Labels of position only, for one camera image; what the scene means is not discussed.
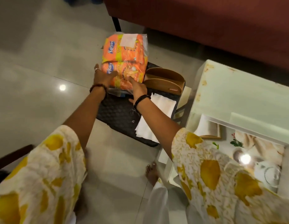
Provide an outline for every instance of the black thread bracelet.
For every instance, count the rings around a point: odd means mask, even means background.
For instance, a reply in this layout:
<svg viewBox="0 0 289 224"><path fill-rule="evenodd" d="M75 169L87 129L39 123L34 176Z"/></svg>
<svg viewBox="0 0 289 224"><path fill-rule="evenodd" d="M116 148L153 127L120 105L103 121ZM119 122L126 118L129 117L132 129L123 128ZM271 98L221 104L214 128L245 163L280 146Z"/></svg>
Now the black thread bracelet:
<svg viewBox="0 0 289 224"><path fill-rule="evenodd" d="M94 85L92 85L92 87L90 87L90 92L92 91L92 89L94 88L94 87L103 87L104 88L104 90L105 90L105 97L104 97L104 99L102 100L102 102L107 98L107 87L104 85L104 84L94 84Z"/></svg>
<svg viewBox="0 0 289 224"><path fill-rule="evenodd" d="M139 111L136 109L138 103L139 103L140 101L142 101L143 99L145 99L145 98L151 99L151 96L150 96L150 95L146 95L146 94L145 94L145 95L142 95L142 96L140 96L140 97L136 100L135 105L133 105L133 110L135 110L137 113L139 113Z"/></svg>

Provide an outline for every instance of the sofa leg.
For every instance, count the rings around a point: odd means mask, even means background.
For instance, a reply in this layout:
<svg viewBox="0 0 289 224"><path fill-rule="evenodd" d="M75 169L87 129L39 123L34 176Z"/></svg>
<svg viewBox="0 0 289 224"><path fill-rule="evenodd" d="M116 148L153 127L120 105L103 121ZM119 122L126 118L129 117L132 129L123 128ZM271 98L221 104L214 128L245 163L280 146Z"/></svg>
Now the sofa leg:
<svg viewBox="0 0 289 224"><path fill-rule="evenodd" d="M121 28L120 28L120 22L118 21L118 18L116 17L112 17L112 21L114 24L114 27L116 28L116 31L121 32Z"/></svg>

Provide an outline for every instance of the yellow floral sleeve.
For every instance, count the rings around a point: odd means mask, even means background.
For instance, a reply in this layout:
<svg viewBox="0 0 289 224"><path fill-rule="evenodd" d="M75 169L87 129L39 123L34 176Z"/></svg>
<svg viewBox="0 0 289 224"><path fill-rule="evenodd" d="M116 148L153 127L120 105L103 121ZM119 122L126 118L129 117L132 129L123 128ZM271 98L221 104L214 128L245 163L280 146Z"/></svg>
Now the yellow floral sleeve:
<svg viewBox="0 0 289 224"><path fill-rule="evenodd" d="M76 133L58 127L0 184L0 223L67 223L84 179Z"/></svg>
<svg viewBox="0 0 289 224"><path fill-rule="evenodd" d="M289 223L289 200L185 128L172 142L172 161L205 223Z"/></svg>

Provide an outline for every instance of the plastic bag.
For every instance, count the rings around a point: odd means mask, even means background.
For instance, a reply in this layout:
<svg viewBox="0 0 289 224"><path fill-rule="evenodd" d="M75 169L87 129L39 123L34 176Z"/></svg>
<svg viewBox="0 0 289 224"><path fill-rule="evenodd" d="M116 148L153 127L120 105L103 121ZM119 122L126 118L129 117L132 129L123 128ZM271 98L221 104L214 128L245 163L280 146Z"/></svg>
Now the plastic bag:
<svg viewBox="0 0 289 224"><path fill-rule="evenodd" d="M148 62L147 36L141 34L114 34L105 40L101 70L107 74L116 70L119 75L110 88L132 93L129 76L142 83Z"/></svg>

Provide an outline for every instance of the kurkure logo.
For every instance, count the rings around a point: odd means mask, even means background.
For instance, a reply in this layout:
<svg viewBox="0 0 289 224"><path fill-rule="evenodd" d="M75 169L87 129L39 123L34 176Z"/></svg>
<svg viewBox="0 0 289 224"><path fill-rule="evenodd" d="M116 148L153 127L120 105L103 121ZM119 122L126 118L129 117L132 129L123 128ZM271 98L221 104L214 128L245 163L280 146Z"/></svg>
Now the kurkure logo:
<svg viewBox="0 0 289 224"><path fill-rule="evenodd" d="M109 45L109 48L108 48L108 53L113 53L114 44L115 44L114 41L110 41L110 45Z"/></svg>
<svg viewBox="0 0 289 224"><path fill-rule="evenodd" d="M108 64L108 69L107 69L107 74L111 74L112 71L113 71L113 64L109 63Z"/></svg>

